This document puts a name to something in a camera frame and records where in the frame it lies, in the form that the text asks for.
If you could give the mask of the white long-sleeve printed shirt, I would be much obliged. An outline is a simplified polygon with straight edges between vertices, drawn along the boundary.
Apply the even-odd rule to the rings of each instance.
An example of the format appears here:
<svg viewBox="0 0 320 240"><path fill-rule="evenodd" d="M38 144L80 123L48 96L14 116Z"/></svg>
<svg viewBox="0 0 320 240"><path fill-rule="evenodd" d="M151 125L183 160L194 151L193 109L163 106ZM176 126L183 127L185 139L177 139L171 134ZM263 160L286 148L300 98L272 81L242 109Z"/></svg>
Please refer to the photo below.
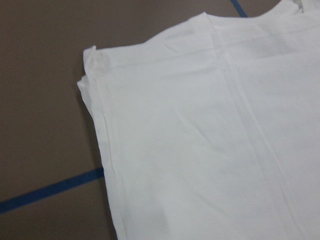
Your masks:
<svg viewBox="0 0 320 240"><path fill-rule="evenodd" d="M120 240L320 237L320 3L83 52Z"/></svg>

